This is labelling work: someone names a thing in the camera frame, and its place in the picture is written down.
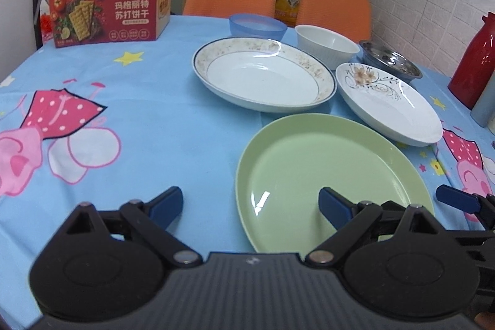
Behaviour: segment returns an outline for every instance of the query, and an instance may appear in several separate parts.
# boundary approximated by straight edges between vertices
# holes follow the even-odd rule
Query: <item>cracker box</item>
[[[56,47],[158,38],[170,0],[49,0]]]

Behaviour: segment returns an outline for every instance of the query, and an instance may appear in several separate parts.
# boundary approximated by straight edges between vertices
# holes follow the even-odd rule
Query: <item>red thermos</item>
[[[490,12],[488,17],[483,16],[483,21],[448,86],[469,109],[474,107],[495,70],[495,15]]]

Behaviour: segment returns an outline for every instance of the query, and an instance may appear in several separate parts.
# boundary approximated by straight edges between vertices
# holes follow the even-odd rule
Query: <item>tomato picture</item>
[[[65,0],[54,0],[54,9],[62,12],[65,9]]]

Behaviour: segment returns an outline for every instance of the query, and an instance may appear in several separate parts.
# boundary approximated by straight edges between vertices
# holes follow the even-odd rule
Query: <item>stainless steel bowl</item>
[[[418,67],[399,53],[369,41],[359,44],[363,48],[363,62],[367,65],[386,71],[406,83],[423,77]]]

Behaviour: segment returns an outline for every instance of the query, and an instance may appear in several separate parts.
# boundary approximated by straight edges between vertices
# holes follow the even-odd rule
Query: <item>translucent blue plastic bowl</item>
[[[251,14],[237,14],[229,18],[233,37],[269,38],[281,41],[287,26],[278,20]]]

